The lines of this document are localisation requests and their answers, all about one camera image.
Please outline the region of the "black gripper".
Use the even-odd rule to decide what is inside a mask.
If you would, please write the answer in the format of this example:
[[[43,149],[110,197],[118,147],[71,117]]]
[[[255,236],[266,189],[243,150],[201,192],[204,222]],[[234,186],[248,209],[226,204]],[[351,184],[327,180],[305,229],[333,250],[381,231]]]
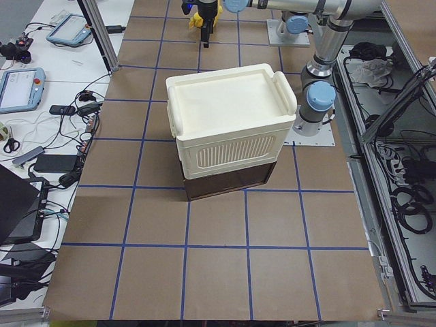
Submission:
[[[213,20],[218,15],[218,1],[213,0],[182,0],[182,11],[188,15],[193,6],[198,7],[198,14],[203,18],[200,28],[200,39],[204,48],[209,48],[210,36],[213,34]]]

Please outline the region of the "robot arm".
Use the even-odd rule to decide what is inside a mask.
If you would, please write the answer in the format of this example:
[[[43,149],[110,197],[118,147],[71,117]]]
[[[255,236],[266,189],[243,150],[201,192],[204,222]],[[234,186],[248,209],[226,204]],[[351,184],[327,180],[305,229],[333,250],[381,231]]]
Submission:
[[[259,9],[280,9],[285,21],[281,23],[285,30],[283,35],[290,35],[291,30],[297,30],[297,16],[292,12],[304,14],[326,14],[326,28],[322,34],[320,45],[316,47],[313,58],[307,63],[301,74],[302,93],[305,103],[298,110],[293,130],[305,137],[315,136],[325,124],[323,119],[332,108],[336,91],[327,81],[332,74],[334,61],[337,58],[351,20],[345,20],[343,15],[348,11],[347,1],[256,1]]]

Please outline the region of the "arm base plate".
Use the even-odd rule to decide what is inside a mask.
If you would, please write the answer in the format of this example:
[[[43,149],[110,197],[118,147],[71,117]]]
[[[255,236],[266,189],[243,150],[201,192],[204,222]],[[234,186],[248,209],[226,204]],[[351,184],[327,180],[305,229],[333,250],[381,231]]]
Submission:
[[[321,129],[314,136],[303,136],[291,128],[283,141],[284,146],[323,146],[334,147],[334,140],[331,124],[321,126]]]
[[[268,41],[270,46],[309,47],[309,23],[306,16],[292,16],[285,21],[267,20]]]

